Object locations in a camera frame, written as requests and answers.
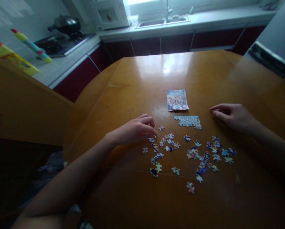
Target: wooden table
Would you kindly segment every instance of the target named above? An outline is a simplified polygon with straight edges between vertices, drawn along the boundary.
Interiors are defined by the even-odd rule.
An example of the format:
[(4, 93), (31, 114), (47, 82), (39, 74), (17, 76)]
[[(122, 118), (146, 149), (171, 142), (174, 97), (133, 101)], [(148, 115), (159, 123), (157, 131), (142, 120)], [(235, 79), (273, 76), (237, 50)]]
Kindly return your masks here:
[[(168, 112), (166, 91), (186, 89), (190, 110)], [(285, 82), (252, 60), (223, 50), (123, 58), (100, 73), (78, 98), (67, 126), (64, 155), (73, 161), (107, 132), (137, 116), (153, 116), (158, 139), (175, 135), (181, 149), (166, 152), (158, 178), (148, 140), (119, 146), (87, 188), (81, 208), (94, 228), (285, 228), (285, 185), (276, 167), (252, 139), (214, 119), (209, 108), (242, 103), (264, 125), (285, 138)], [(180, 127), (175, 115), (198, 115), (202, 130)], [(187, 143), (183, 137), (191, 136)], [(238, 151), (235, 164), (213, 162), (196, 180), (199, 160), (187, 150), (199, 139), (200, 153), (217, 135), (223, 148)], [(149, 147), (149, 153), (142, 153)], [(176, 176), (171, 168), (181, 169)], [(187, 181), (196, 187), (188, 193)]]

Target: dark red cabinet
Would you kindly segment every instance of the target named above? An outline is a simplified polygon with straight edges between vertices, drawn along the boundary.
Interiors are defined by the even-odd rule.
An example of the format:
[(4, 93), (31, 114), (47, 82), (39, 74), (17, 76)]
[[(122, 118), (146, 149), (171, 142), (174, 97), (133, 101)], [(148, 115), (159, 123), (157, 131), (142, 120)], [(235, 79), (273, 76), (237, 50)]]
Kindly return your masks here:
[(265, 25), (246, 28), (232, 52), (243, 56), (265, 28)]
[(192, 49), (234, 45), (240, 37), (243, 28), (198, 32), (194, 34)]
[(98, 74), (99, 70), (86, 55), (86, 59), (53, 90), (70, 101), (75, 102), (86, 85)]
[(132, 40), (132, 45), (136, 56), (161, 54), (161, 39), (159, 37)]
[(90, 54), (89, 57), (101, 72), (113, 63), (103, 44)]
[(113, 61), (118, 61), (123, 57), (134, 56), (131, 41), (115, 41), (115, 42), (105, 42), (105, 46), (108, 49)]
[(162, 54), (189, 52), (193, 33), (162, 37)]

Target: forearm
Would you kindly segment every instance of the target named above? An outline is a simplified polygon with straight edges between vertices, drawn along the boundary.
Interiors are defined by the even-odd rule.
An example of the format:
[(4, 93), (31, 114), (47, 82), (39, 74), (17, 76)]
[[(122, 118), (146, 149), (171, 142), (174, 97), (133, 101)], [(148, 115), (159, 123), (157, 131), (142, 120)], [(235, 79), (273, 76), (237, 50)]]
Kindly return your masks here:
[(25, 216), (57, 214), (67, 211), (95, 174), (115, 143), (104, 137), (93, 148), (63, 169), (24, 210)]
[(251, 133), (251, 137), (266, 149), (285, 172), (285, 140), (262, 124), (256, 126), (256, 130)]

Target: hand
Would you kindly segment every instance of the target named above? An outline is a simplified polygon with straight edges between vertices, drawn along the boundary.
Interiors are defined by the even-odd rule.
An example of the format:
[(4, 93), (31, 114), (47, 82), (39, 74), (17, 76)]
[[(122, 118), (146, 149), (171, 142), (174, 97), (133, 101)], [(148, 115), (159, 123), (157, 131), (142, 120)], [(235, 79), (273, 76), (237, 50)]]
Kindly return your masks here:
[(253, 135), (262, 126), (242, 104), (222, 103), (210, 111), (230, 128), (244, 134)]
[(143, 114), (107, 134), (116, 145), (135, 143), (145, 138), (157, 136), (151, 116)]

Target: left hand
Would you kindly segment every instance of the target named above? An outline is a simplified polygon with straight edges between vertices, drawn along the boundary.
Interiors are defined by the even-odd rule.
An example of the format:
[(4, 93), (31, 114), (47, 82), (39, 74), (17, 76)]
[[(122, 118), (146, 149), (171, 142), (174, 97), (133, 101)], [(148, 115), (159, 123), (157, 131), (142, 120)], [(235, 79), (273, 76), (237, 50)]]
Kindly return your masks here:
[(131, 144), (143, 139), (157, 136), (155, 123), (151, 116), (143, 114), (121, 127), (107, 133), (106, 137), (116, 145)]

